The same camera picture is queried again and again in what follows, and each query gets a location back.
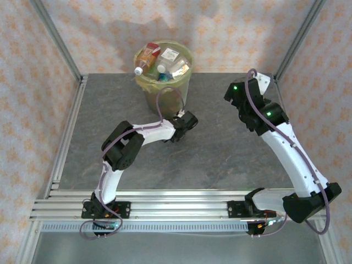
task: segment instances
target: trash can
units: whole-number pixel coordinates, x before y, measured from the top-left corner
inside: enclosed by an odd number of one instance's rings
[[[147,100],[148,106],[154,113],[157,112],[156,108],[156,96],[158,92],[166,86],[172,86],[178,88],[182,94],[184,103],[186,104],[187,93],[188,93],[188,84],[191,78],[192,69],[193,69],[193,56],[190,50],[184,45],[171,40],[155,41],[154,43],[160,45],[161,49],[165,47],[174,48],[179,51],[191,64],[191,68],[179,79],[170,80],[170,81],[157,81],[152,80],[144,74],[136,75],[136,82],[139,86],[142,87],[145,98]],[[133,62],[135,63],[138,55],[143,51],[142,48],[134,56]],[[172,117],[182,108],[182,100],[179,94],[172,89],[165,89],[159,97],[159,107],[161,113],[164,117]]]

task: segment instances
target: orange bottle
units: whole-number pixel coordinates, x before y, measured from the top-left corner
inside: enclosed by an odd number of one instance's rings
[[[141,75],[142,73],[147,73],[153,66],[156,58],[160,53],[160,46],[155,43],[148,43],[144,51],[139,54],[136,59],[134,73],[136,75]]]

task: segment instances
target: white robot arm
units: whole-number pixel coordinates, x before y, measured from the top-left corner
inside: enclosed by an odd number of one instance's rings
[[[224,99],[231,102],[239,110],[240,120],[246,124],[250,131],[256,131],[257,135],[270,146],[286,170],[295,193],[287,191],[269,191],[259,188],[246,195],[249,211],[271,210],[285,212],[295,222],[301,223],[310,216],[324,208],[323,195],[318,187],[321,184],[331,202],[340,193],[341,188],[337,183],[329,183],[318,171],[308,155],[298,142],[293,132],[292,125],[281,106],[263,97],[270,83],[270,77],[258,73],[257,76],[248,81],[249,95],[254,106],[274,127],[288,136],[289,142],[283,135],[279,134],[271,126],[267,125],[253,110],[245,91],[244,80],[237,80],[230,84]],[[314,170],[317,180],[314,180],[309,163]]]
[[[102,178],[90,201],[84,202],[82,218],[106,218],[109,214],[105,206],[111,210],[117,207],[116,189],[120,178],[134,162],[142,146],[158,140],[177,142],[197,123],[197,118],[189,111],[180,111],[175,117],[163,119],[161,123],[131,125],[127,121],[121,122],[102,145]]]
[[[143,127],[156,127],[156,125],[159,124],[159,122],[152,123],[152,124],[146,124],[146,125],[133,125],[133,128],[143,128]],[[163,123],[161,126],[152,128],[152,129],[144,129],[144,130],[138,130],[136,131],[139,135],[142,136],[144,139],[143,143],[141,146],[144,146],[146,144],[158,141],[158,140],[170,140],[174,133],[176,131],[176,128],[174,125],[168,121],[168,120],[163,120]],[[122,173],[126,168],[123,169],[115,169],[113,170],[112,166],[109,164],[108,161],[103,161],[105,166],[103,167],[103,170],[107,168],[107,173],[104,177],[103,183],[102,183],[102,189],[100,190],[99,186],[95,190],[95,195],[99,200],[99,191],[102,191],[102,201],[105,205],[112,202],[115,200],[116,196],[116,189],[119,184],[120,178]]]

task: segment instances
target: stone surface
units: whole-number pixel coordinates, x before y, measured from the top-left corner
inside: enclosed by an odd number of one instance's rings
[[[144,146],[118,189],[291,188],[269,146],[246,129],[237,109],[223,99],[239,75],[193,74],[186,110],[197,116],[199,124],[180,142]],[[279,101],[272,85],[265,96]],[[60,189],[96,188],[101,145],[123,120],[146,124],[158,121],[158,116],[148,109],[133,74],[90,74]]]

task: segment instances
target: enclosure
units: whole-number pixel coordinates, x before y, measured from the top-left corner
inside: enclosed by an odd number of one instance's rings
[[[0,11],[1,263],[349,263],[351,1],[14,0]],[[102,143],[123,120],[158,120],[133,74],[135,53],[158,40],[193,53],[186,109],[199,123],[176,144],[143,147],[117,195],[189,203],[202,228],[221,235],[121,232],[90,243],[76,227],[101,175]],[[260,239],[218,225],[219,217],[228,224],[221,206],[229,197],[292,189],[269,146],[223,99],[251,68],[271,77],[265,97],[281,104],[316,167],[342,187],[324,236],[292,221]],[[142,214],[136,208],[136,223],[154,227]],[[319,216],[312,221],[322,228]]]

